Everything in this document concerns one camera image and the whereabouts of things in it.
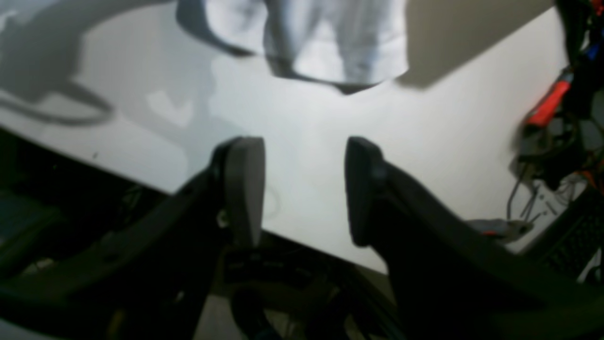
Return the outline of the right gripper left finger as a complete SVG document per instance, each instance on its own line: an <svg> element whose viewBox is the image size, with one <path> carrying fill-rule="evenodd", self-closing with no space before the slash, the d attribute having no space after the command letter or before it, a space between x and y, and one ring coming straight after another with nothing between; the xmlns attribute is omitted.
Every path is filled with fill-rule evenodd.
<svg viewBox="0 0 604 340"><path fill-rule="evenodd" d="M82 251L24 270L73 233L53 216L13 219L1 241L1 318L72 340L190 340L231 239L258 245L265 142L236 137L135 224L86 237Z"/></svg>

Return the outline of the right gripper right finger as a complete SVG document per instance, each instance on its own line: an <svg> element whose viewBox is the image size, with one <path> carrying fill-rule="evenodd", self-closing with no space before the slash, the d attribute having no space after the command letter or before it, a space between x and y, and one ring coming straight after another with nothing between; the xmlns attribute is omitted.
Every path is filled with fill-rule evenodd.
<svg viewBox="0 0 604 340"><path fill-rule="evenodd" d="M386 263L411 340L599 340L603 290L473 230L378 145L345 149L350 233Z"/></svg>

